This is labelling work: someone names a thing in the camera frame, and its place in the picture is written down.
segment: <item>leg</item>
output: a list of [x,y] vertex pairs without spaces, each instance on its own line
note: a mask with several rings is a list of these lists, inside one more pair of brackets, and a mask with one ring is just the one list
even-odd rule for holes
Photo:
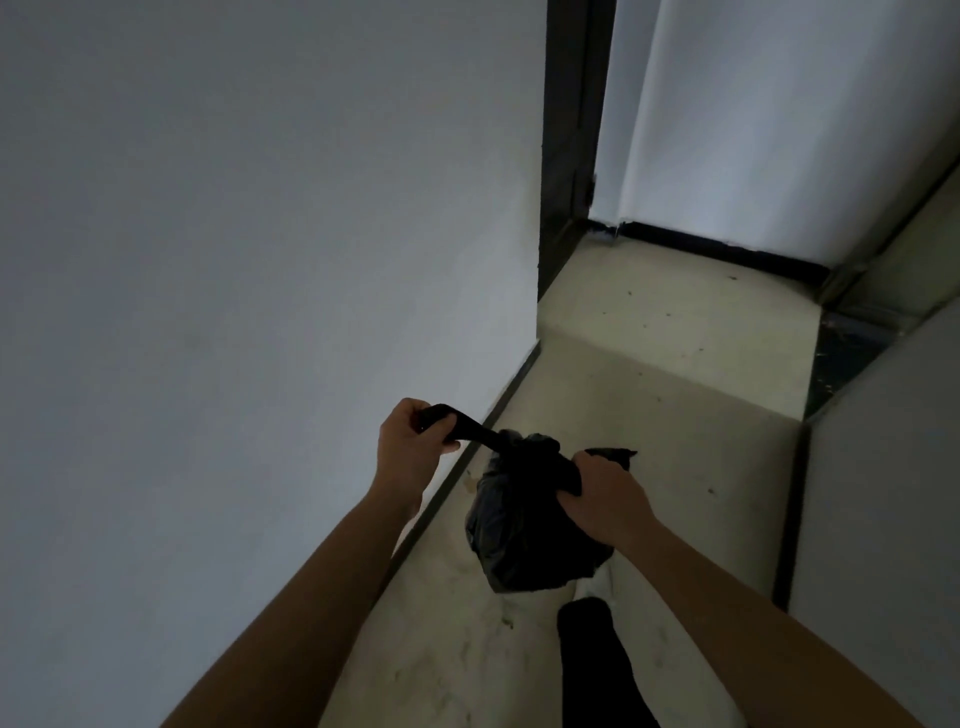
[[658,726],[636,688],[607,602],[590,596],[565,604],[557,630],[564,665],[564,728]]

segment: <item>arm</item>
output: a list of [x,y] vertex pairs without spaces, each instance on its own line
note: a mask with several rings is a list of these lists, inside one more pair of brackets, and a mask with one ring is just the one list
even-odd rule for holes
[[452,415],[418,435],[404,400],[380,427],[370,491],[163,725],[315,728],[373,606],[403,526],[420,510]]
[[755,728],[921,728],[839,652],[657,521],[633,477],[578,452],[583,494],[567,515],[646,577]]

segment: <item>forearm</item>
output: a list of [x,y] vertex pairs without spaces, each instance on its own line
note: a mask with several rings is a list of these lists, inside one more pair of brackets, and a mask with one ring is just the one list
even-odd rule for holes
[[622,550],[755,728],[920,724],[846,658],[664,526]]
[[164,723],[314,728],[370,611],[407,513],[367,495]]

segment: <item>plastic bag handle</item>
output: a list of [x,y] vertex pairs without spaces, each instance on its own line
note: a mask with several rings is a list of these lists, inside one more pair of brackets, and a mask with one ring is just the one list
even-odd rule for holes
[[488,427],[482,426],[476,420],[465,415],[460,410],[454,409],[449,404],[434,404],[426,409],[422,409],[416,415],[414,429],[417,432],[424,432],[449,414],[457,416],[457,424],[453,426],[453,430],[446,436],[448,443],[452,443],[454,440],[471,440],[481,445],[486,445],[495,452],[506,452],[510,449],[510,443],[503,435],[494,432]]

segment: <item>concrete floor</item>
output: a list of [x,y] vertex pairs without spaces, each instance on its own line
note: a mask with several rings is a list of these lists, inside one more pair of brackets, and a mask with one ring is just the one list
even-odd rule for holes
[[[639,450],[658,516],[769,594],[819,308],[797,285],[620,240],[585,240],[540,303],[540,360],[499,426]],[[464,536],[481,450],[373,610],[335,726],[560,726],[554,592],[491,592]],[[663,728],[743,718],[645,580],[614,556],[613,615]]]

